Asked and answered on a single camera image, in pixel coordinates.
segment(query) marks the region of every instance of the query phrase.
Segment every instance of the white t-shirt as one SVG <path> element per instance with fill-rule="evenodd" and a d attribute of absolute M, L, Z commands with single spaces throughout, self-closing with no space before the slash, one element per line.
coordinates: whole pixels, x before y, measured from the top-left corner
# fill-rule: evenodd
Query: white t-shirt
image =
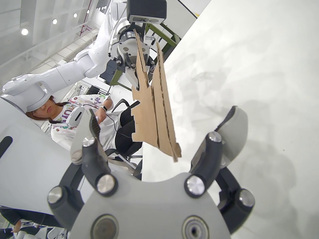
<path fill-rule="evenodd" d="M 92 109 L 94 112 L 100 107 L 103 102 L 110 98 L 106 95 L 81 95 L 69 100 L 70 103 L 63 106 L 61 113 L 54 119 L 54 121 L 66 122 L 66 119 L 71 114 L 72 110 L 78 106 L 83 106 L 85 109 Z M 107 112 L 106 119 L 100 123 L 100 142 L 104 150 L 115 147 L 115 135 L 116 131 L 121 127 L 119 112 Z M 63 148 L 70 150 L 72 146 L 73 138 L 77 132 L 77 127 L 59 126 L 59 124 L 52 124 L 51 126 L 51 138 Z"/>

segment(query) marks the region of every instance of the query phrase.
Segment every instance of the cardboard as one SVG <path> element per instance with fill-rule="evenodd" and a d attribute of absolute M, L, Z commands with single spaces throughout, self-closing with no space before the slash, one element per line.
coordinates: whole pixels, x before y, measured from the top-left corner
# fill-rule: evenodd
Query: cardboard
<path fill-rule="evenodd" d="M 138 45 L 136 73 L 139 90 L 132 87 L 132 94 L 133 99 L 139 100 L 140 104 L 132 108 L 132 116 L 135 120 L 135 133 L 132 134 L 132 139 L 147 142 L 172 156 L 176 162 L 177 158 L 181 157 L 181 150 L 179 144 L 176 143 L 163 53 L 157 43 L 158 62 L 153 73 L 152 84 L 149 85 L 141 41 L 137 32 L 134 32 Z"/>

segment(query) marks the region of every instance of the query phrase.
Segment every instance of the wristwatch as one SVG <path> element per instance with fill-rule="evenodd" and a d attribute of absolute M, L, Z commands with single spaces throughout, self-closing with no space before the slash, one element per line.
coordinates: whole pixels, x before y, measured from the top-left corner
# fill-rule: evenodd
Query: wristwatch
<path fill-rule="evenodd" d="M 107 112 L 107 108 L 105 106 L 101 106 L 104 109 L 105 113 Z"/>

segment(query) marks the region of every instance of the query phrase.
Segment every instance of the white table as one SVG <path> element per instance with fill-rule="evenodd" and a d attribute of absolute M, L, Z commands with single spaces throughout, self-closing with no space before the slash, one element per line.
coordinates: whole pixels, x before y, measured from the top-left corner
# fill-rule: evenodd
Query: white table
<path fill-rule="evenodd" d="M 189 171 L 237 105 L 249 134 L 229 169 L 256 206 L 233 238 L 318 238 L 318 54 L 319 0 L 212 0 L 165 62 L 182 158 L 145 144 L 143 180 Z"/>

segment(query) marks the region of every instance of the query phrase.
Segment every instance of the person in background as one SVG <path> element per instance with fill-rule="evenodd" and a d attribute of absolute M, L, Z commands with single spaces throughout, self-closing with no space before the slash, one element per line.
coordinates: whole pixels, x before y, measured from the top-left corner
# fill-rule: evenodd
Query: person in background
<path fill-rule="evenodd" d="M 39 232 L 40 229 L 36 227 L 21 228 L 21 220 L 34 222 L 36 224 L 44 226 L 63 228 L 59 224 L 59 222 L 54 218 L 54 216 L 50 214 L 11 208 L 0 208 L 0 213 L 10 224 L 14 226 L 13 229 L 2 229 L 0 231 L 0 239 L 10 238 L 9 235 L 13 236 L 12 233 L 18 233 L 20 230 L 25 231 L 26 233 L 31 235 L 36 235 Z"/>
<path fill-rule="evenodd" d="M 138 104 L 139 102 L 136 101 L 124 111 L 106 113 L 113 108 L 113 101 L 110 96 L 81 95 L 63 103 L 56 103 L 54 97 L 51 96 L 42 107 L 27 112 L 26 115 L 34 120 L 48 120 L 52 124 L 52 140 L 70 150 L 77 128 L 59 126 L 59 123 L 66 122 L 72 110 L 78 106 L 93 109 L 95 115 L 99 118 L 98 123 L 101 128 L 99 139 L 104 150 L 113 148 L 125 155 L 133 144 L 132 133 L 135 132 L 135 122 L 133 116 L 131 116 L 131 108 Z"/>

